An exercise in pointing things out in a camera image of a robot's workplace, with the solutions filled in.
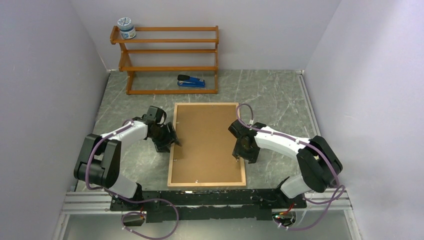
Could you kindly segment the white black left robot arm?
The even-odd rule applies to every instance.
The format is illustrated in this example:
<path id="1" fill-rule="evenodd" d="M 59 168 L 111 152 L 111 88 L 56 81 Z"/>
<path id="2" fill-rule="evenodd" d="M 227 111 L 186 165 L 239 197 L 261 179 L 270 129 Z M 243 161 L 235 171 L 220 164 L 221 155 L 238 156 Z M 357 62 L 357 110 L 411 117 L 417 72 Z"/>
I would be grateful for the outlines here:
<path id="1" fill-rule="evenodd" d="M 128 119 L 115 130 L 88 134 L 73 170 L 74 178 L 85 182 L 89 190 L 104 190 L 123 199 L 130 210 L 139 209 L 144 199 L 143 189 L 141 184 L 121 173 L 123 152 L 132 144 L 147 139 L 151 139 L 156 152 L 170 152 L 171 145 L 180 142 L 173 124 L 165 122 L 166 119 L 163 109 L 149 106 L 141 117 Z"/>

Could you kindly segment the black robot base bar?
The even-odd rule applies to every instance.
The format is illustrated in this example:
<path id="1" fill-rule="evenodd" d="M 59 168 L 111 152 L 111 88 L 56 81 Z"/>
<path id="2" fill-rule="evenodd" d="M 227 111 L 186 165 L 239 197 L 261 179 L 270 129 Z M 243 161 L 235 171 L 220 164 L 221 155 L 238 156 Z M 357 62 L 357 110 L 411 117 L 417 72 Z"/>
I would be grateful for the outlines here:
<path id="1" fill-rule="evenodd" d="M 147 223 L 164 221 L 244 219 L 270 220 L 273 213 L 285 209 L 305 209 L 301 195 L 284 200 L 274 188 L 224 190 L 145 190 L 144 203 L 134 204 L 112 197 L 113 212 L 144 211 Z"/>

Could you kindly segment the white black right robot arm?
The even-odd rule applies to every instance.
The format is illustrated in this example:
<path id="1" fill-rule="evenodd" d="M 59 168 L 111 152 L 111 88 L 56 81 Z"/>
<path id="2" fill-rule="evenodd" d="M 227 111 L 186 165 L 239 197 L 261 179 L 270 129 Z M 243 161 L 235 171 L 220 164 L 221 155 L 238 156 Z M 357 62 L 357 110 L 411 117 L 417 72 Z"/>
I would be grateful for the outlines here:
<path id="1" fill-rule="evenodd" d="M 266 124 L 256 122 L 244 126 L 235 120 L 228 127 L 236 138 L 232 156 L 244 159 L 249 164 L 257 162 L 260 150 L 266 149 L 297 161 L 300 173 L 284 179 L 276 188 L 275 202 L 288 207 L 295 197 L 309 191 L 324 192 L 336 182 L 343 165 L 327 143 L 316 135 L 303 138 L 275 131 Z"/>

